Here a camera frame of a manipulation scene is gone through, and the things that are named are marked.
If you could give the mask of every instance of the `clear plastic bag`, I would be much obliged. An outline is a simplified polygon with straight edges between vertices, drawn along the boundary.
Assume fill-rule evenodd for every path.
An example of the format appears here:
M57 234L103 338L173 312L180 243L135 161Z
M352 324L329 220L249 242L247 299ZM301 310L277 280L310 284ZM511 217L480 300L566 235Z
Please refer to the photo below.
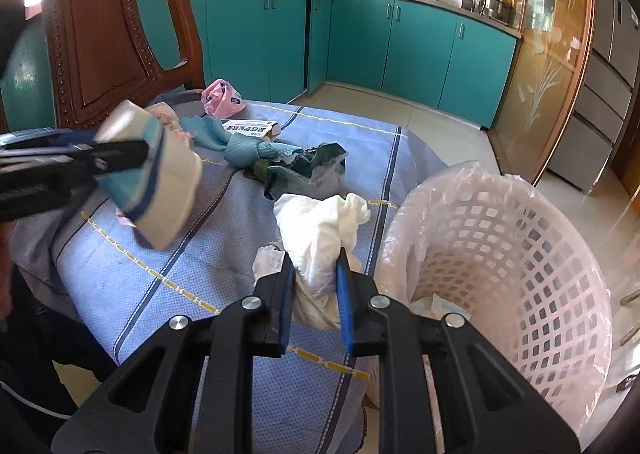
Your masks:
M467 162L427 179L387 230L375 279L404 304L437 293L462 306L576 433L591 416L609 370L609 292L578 231L519 177Z

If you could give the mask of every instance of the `teal cloth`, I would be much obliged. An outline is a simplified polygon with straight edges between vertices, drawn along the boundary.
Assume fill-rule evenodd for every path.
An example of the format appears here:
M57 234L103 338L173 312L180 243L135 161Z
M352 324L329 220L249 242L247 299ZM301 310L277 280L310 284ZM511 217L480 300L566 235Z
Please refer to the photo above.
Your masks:
M222 126L222 121L210 117L181 117L182 129L193 135L197 145L212 151L224 152L225 160L234 167L251 167L256 161L265 158L269 161L282 161L301 147L281 142L265 142L240 133L231 133Z

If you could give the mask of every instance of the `tile floor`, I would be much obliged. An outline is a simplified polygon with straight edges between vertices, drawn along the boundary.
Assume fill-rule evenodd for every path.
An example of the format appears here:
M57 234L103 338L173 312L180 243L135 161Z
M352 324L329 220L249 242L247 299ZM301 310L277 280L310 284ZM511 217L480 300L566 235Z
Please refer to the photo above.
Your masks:
M425 140L447 164L478 160L498 173L486 135L476 127L443 113L332 84L325 84L313 94L300 97L294 104L343 111L406 126ZM538 189L569 218L589 244L611 292L612 363L598 407L580 434L580 442L585 446L599 433L624 398L626 393L616 394L615 386L628 374L640 370L640 333L620 347L622 336L640 324L640 301L630 307L620 306L621 297L640 289L640 218L630 207L622 185L610 171L605 172L589 196L552 173L545 173ZM78 403L96 387L92 376L80 382L74 368L63 367L61 372L63 381L69 380L70 392ZM360 454L378 452L379 413L368 409L367 416L369 433Z

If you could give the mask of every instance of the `refrigerator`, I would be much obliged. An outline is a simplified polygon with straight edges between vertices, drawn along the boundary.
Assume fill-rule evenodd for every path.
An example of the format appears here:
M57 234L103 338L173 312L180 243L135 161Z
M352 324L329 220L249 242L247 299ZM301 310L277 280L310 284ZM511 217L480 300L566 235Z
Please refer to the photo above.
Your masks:
M596 0L593 44L574 113L548 164L585 193L609 160L630 109L640 29L628 0Z

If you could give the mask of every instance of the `pink plastic bag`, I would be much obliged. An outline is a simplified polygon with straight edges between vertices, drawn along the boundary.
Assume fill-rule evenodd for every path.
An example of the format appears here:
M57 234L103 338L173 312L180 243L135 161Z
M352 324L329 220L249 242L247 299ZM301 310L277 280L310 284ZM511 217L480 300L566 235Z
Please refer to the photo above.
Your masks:
M228 119L246 106L240 94L224 79L216 80L202 92L202 103L206 114L213 119Z

